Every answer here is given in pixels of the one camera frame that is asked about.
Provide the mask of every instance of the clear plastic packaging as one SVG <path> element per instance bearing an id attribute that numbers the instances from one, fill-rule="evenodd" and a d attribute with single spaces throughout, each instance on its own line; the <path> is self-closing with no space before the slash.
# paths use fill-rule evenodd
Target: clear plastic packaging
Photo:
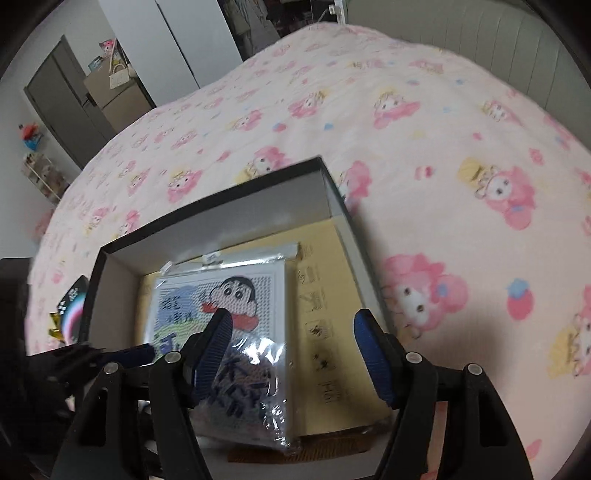
<path id="1" fill-rule="evenodd" d="M 146 340 L 157 358 L 205 329 L 217 308 L 234 330 L 210 395 L 192 411 L 197 435 L 295 449 L 286 351 L 285 259 L 297 244 L 163 267 L 152 293 Z"/>

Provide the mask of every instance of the pink bedspread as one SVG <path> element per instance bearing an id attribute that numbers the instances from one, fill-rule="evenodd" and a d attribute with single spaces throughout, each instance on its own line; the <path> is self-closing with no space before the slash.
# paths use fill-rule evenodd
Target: pink bedspread
<path id="1" fill-rule="evenodd" d="M 117 135 L 43 238 L 29 353 L 57 346 L 48 313 L 101 245 L 318 154 L 406 347 L 481 364 L 550 479 L 591 418 L 591 157 L 468 60 L 364 28 L 303 29 Z"/>

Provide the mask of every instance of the headboard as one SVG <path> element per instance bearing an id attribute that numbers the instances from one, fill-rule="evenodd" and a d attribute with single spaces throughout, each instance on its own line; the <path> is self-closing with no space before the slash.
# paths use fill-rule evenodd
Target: headboard
<path id="1" fill-rule="evenodd" d="M 591 150 L 591 88 L 539 17 L 494 0 L 349 0 L 348 22 L 454 51 L 528 95 Z"/>

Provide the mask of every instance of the gray door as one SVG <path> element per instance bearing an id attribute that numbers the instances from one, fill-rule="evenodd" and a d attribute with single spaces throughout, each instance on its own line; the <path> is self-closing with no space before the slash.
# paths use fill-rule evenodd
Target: gray door
<path id="1" fill-rule="evenodd" d="M 84 78 L 84 71 L 62 37 L 25 87 L 45 126 L 80 168 L 115 136 L 84 86 Z"/>

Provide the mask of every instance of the plush toy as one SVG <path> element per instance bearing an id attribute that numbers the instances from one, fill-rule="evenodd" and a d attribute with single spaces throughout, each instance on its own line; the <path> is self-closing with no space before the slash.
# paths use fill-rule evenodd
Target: plush toy
<path id="1" fill-rule="evenodd" d="M 41 141 L 43 134 L 39 131 L 39 125 L 37 124 L 28 124 L 28 125 L 19 125 L 19 130 L 21 131 L 21 139 L 25 143 L 25 145 L 33 150 L 36 151 L 37 147 L 39 146 L 39 142 Z"/>

